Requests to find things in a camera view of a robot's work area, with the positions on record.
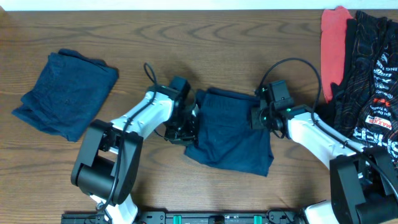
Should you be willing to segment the dark navy shorts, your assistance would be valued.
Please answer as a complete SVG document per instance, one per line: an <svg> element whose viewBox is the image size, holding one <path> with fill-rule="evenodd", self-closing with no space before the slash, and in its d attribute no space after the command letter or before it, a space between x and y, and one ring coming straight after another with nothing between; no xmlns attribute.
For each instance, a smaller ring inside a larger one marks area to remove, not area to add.
<svg viewBox="0 0 398 224"><path fill-rule="evenodd" d="M198 90L197 142L184 154L206 166L266 177L274 160L268 129L252 129L255 96L209 88Z"/></svg>

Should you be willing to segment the navy blue garment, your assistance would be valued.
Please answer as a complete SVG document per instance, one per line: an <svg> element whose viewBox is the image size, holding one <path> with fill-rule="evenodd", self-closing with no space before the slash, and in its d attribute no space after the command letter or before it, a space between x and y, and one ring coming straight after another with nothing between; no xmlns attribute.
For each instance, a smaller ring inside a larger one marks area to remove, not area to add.
<svg viewBox="0 0 398 224"><path fill-rule="evenodd" d="M76 50L51 53L12 114L47 134L77 142L119 78L118 69Z"/></svg>

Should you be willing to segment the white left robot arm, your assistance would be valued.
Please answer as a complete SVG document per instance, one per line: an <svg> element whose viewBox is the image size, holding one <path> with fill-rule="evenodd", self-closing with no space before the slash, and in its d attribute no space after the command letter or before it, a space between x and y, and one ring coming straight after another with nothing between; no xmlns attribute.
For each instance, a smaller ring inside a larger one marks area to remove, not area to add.
<svg viewBox="0 0 398 224"><path fill-rule="evenodd" d="M195 104L186 105L189 84L151 86L132 110L110 122L94 120L81 145L71 182L96 202L96 212L64 214L62 223L134 223L139 209L132 201L144 140L161 124L172 144L196 141Z"/></svg>

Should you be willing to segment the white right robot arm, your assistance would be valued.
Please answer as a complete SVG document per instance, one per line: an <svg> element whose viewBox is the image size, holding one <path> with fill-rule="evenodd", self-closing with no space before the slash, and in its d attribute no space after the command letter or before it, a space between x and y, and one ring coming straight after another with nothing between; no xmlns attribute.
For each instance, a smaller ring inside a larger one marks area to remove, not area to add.
<svg viewBox="0 0 398 224"><path fill-rule="evenodd" d="M352 141L305 106L251 109L251 128L267 128L307 148L330 173L331 198L302 210L296 223L384 223L397 218L397 176L380 147Z"/></svg>

